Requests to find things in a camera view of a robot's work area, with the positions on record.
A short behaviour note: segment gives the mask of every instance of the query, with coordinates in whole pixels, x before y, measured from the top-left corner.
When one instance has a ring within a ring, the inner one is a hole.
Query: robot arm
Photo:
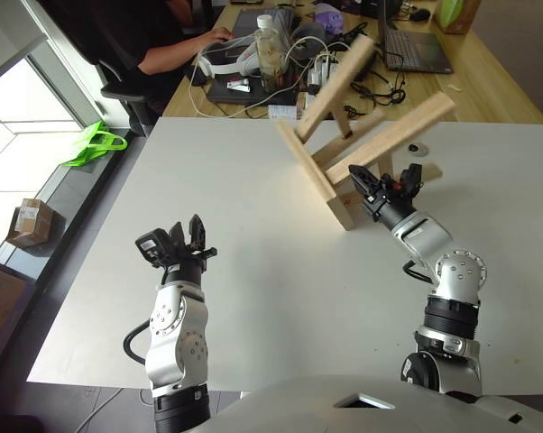
[[[404,271],[430,284],[424,325],[415,332],[418,352],[408,356],[401,379],[458,396],[482,395],[480,345],[474,340],[486,267],[476,254],[458,248],[447,230],[412,206],[421,187],[421,166],[411,164],[397,182],[377,179],[365,167],[350,166],[366,212],[382,222],[410,256]],[[430,276],[414,272],[418,264]]]
[[[210,416],[201,274],[217,250],[205,249],[205,229],[197,215],[189,232],[187,245],[181,223],[169,234],[156,229],[135,241],[145,260],[165,270],[149,319],[152,341],[145,358],[158,432],[185,431]]]

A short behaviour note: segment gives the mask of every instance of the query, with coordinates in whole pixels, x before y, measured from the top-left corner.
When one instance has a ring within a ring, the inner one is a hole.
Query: paper
[[[268,117],[271,120],[298,122],[298,108],[296,106],[268,106]]]

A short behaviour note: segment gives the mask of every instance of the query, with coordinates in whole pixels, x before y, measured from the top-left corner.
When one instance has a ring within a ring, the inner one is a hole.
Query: white tabletop
[[[311,148],[337,134],[323,123]],[[444,177],[415,206],[480,254],[488,281],[476,332],[485,393],[543,393],[543,126],[439,124]],[[427,287],[402,273],[389,232],[362,214],[346,232],[267,120],[162,118],[105,221],[29,376],[145,388],[124,335],[152,310],[161,272],[134,240],[198,213],[213,390],[254,390],[315,373],[398,379],[423,322]],[[145,354],[147,334],[134,342]]]

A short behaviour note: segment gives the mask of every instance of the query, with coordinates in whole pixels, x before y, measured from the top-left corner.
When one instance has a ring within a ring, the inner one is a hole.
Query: person's arm
[[[197,38],[187,39],[164,47],[150,48],[145,53],[145,57],[138,65],[138,68],[147,75],[168,72],[183,66],[210,43],[229,41],[233,38],[232,33],[221,27],[204,33]]]
[[[191,27],[193,25],[193,15],[188,0],[165,0],[165,3],[182,27]]]

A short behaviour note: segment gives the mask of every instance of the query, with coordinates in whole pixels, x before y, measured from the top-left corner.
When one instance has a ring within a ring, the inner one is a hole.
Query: plastic bottle
[[[271,15],[260,15],[257,17],[258,30],[255,31],[255,42],[257,45],[257,57],[260,62],[262,73],[263,89],[272,93],[281,88],[282,85],[282,55],[280,35],[273,28]]]

